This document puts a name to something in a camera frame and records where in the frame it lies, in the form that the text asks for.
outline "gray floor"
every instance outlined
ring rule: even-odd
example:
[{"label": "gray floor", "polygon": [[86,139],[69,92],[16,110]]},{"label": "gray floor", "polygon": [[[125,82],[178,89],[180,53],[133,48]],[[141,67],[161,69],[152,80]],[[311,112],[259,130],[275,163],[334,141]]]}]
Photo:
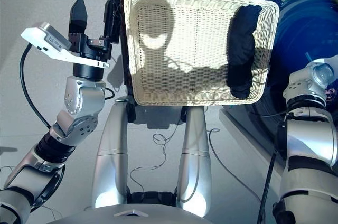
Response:
[{"label": "gray floor", "polygon": [[[0,162],[1,166],[16,165],[25,153],[46,133],[43,124],[28,106],[18,77],[18,64],[27,43],[20,33],[32,24],[48,21],[63,35],[67,36],[69,11],[75,0],[0,0]],[[103,31],[103,12],[106,0],[85,0],[88,12],[86,34],[97,38]],[[105,71],[104,81],[107,87],[116,90],[116,96],[125,95],[122,85],[120,48],[114,46],[110,60],[111,68]],[[33,49],[25,65],[26,84],[32,100],[46,119],[52,123],[62,107],[65,80],[72,74],[72,65],[66,62],[51,60],[36,49]],[[94,133],[77,147],[69,158],[65,178],[59,190],[46,203],[46,206],[68,216],[90,205],[91,184],[97,147],[101,133],[112,105],[107,101]],[[227,167],[243,179],[258,195],[264,187],[264,179],[256,167],[250,163],[236,140],[219,122],[220,107],[209,107],[206,112],[207,128],[220,128],[213,135],[215,149]],[[128,128],[129,170],[141,165],[157,165],[163,160],[160,146],[152,141],[154,133],[170,136],[179,117],[178,109],[166,109],[168,116],[163,117],[163,110],[155,111],[150,120],[161,121],[160,126],[168,129],[149,130],[145,124],[132,124]],[[184,135],[184,125],[180,125],[167,147],[167,162],[155,171],[141,171],[135,177],[145,190],[173,191],[177,185],[177,173]],[[258,202],[235,181],[217,163],[212,160],[213,195],[212,207],[206,218],[214,223],[256,223]],[[2,169],[0,186],[3,186],[9,170]],[[140,188],[131,180],[132,191]],[[269,196],[267,202],[267,223],[271,218],[272,203],[276,195]],[[48,209],[34,212],[28,223],[47,223],[53,220]]]}]

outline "black towel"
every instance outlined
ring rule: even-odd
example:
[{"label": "black towel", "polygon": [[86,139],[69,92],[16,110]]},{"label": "black towel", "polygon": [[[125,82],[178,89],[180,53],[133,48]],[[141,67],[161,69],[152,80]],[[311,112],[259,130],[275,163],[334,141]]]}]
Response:
[{"label": "black towel", "polygon": [[236,12],[228,43],[228,86],[233,96],[245,99],[252,86],[251,66],[255,55],[255,39],[260,6],[242,6]]}]

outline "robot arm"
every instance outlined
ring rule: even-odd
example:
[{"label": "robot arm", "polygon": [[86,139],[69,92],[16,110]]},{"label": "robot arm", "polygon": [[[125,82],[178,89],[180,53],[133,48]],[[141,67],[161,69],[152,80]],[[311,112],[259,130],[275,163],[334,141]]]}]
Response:
[{"label": "robot arm", "polygon": [[338,176],[337,130],[326,111],[325,88],[337,77],[338,56],[314,61],[290,75],[287,115],[277,133],[278,150],[286,160],[277,223],[336,223]]},{"label": "robot arm", "polygon": [[[84,34],[87,13],[83,0],[77,0],[70,16],[69,40],[48,23],[26,29],[22,37],[51,58],[74,62],[67,78],[64,108],[44,137],[32,147],[8,177],[0,191],[0,223],[26,223],[31,208],[41,206],[57,189],[58,172],[75,148],[97,126],[105,102],[104,68],[111,55],[111,44],[118,43],[121,1],[108,0],[105,31],[98,40]],[[73,56],[68,49],[79,55]]]}]

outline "power cord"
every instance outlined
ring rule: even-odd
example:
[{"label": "power cord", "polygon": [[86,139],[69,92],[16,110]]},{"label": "power cord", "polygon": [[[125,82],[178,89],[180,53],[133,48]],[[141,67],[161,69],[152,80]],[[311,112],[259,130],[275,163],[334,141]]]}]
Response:
[{"label": "power cord", "polygon": [[265,213],[264,213],[265,212],[265,203],[266,203],[266,199],[268,197],[269,186],[270,186],[271,176],[272,176],[273,169],[274,169],[276,156],[277,156],[277,150],[275,149],[272,156],[271,156],[271,160],[270,160],[270,164],[269,164],[269,170],[268,170],[268,174],[267,174],[266,180],[265,180],[262,201],[261,201],[260,207],[259,207],[257,224],[262,223],[262,221],[265,222]]},{"label": "power cord", "polygon": [[25,49],[25,51],[23,52],[22,56],[21,56],[21,60],[20,60],[20,82],[21,82],[21,87],[23,90],[23,94],[25,94],[26,100],[28,101],[29,105],[31,106],[32,110],[35,112],[35,114],[38,116],[38,118],[42,121],[42,123],[48,128],[50,129],[51,126],[49,125],[49,123],[47,122],[47,120],[40,114],[40,112],[37,110],[37,108],[35,107],[35,105],[33,104],[30,95],[28,94],[27,88],[26,88],[26,83],[25,83],[25,78],[24,78],[24,73],[23,73],[23,67],[25,64],[25,59],[27,57],[28,52],[30,51],[32,47],[32,44],[29,43]]},{"label": "power cord", "polygon": [[2,167],[0,167],[0,172],[1,172],[1,170],[3,169],[3,168],[8,168],[8,169],[10,169],[11,170],[11,172],[13,172],[13,168],[15,168],[15,166],[2,166]]},{"label": "power cord", "polygon": [[56,217],[55,217],[55,214],[54,214],[54,212],[57,212],[60,216],[61,216],[61,218],[63,218],[63,215],[62,215],[62,213],[60,213],[58,210],[56,210],[56,209],[54,209],[54,208],[51,208],[51,207],[46,207],[46,206],[41,206],[41,207],[43,207],[43,208],[46,208],[46,209],[48,209],[48,210],[50,210],[51,211],[51,213],[52,213],[52,215],[53,215],[53,218],[54,218],[54,220],[57,220],[56,219]]},{"label": "power cord", "polygon": [[137,183],[141,189],[142,189],[142,192],[144,192],[144,188],[142,186],[142,184],[140,184],[139,182],[137,182],[133,176],[132,176],[132,173],[134,173],[135,171],[150,171],[150,170],[155,170],[155,169],[158,169],[159,167],[163,166],[163,164],[166,162],[167,160],[167,154],[165,152],[166,148],[167,148],[167,144],[170,142],[170,140],[173,138],[174,134],[176,133],[176,130],[178,128],[180,124],[180,119],[177,121],[176,123],[176,127],[174,129],[174,132],[168,137],[166,138],[163,134],[160,134],[160,133],[155,133],[153,135],[153,142],[156,144],[156,145],[159,145],[159,146],[163,146],[163,155],[164,155],[164,160],[163,162],[160,164],[160,165],[157,165],[157,166],[142,166],[142,167],[137,167],[133,170],[131,170],[129,176],[130,176],[130,179],[132,179],[135,183]]},{"label": "power cord", "polygon": [[[235,174],[233,174],[224,164],[223,164],[223,162],[219,159],[219,157],[218,157],[218,155],[217,155],[217,153],[216,153],[216,151],[215,151],[215,149],[214,149],[214,147],[213,147],[213,145],[212,145],[212,142],[211,142],[211,134],[212,133],[218,133],[220,131],[220,129],[218,129],[218,128],[213,128],[213,129],[211,129],[210,131],[209,131],[209,144],[210,144],[210,147],[211,147],[211,150],[212,150],[212,152],[213,152],[213,154],[214,154],[214,156],[215,156],[215,158],[217,159],[217,161],[219,162],[219,164],[233,177],[233,178],[235,178],[235,180],[237,181],[237,182],[239,182],[241,185],[243,185],[243,187],[245,187],[256,199],[257,199],[257,201],[259,202],[259,204],[260,204],[260,206],[261,206],[261,204],[262,204],[262,201],[261,201],[261,199],[260,199],[260,197],[250,188],[250,187],[248,187],[245,183],[243,183]],[[263,210],[262,210],[262,220],[261,220],[261,222],[259,222],[259,223],[265,223],[265,210],[264,210],[264,207],[263,207]]]},{"label": "power cord", "polygon": [[275,117],[278,115],[283,115],[286,113],[286,111],[281,111],[279,113],[275,113],[275,114],[271,114],[271,115],[263,115],[263,114],[258,114],[258,113],[254,113],[254,112],[250,112],[251,114],[255,115],[255,116],[259,116],[259,117]]},{"label": "power cord", "polygon": [[106,88],[109,92],[111,92],[111,96],[108,96],[105,98],[105,100],[113,99],[115,97],[114,91],[112,91],[110,88]]}]

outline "wicker basket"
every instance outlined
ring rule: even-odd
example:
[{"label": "wicker basket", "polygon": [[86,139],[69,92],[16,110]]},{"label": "wicker basket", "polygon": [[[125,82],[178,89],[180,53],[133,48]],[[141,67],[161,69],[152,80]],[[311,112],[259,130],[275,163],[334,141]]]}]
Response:
[{"label": "wicker basket", "polygon": [[[227,38],[240,6],[262,7],[247,99],[227,86]],[[279,16],[264,0],[124,0],[129,66],[140,105],[228,105],[263,94]]]}]

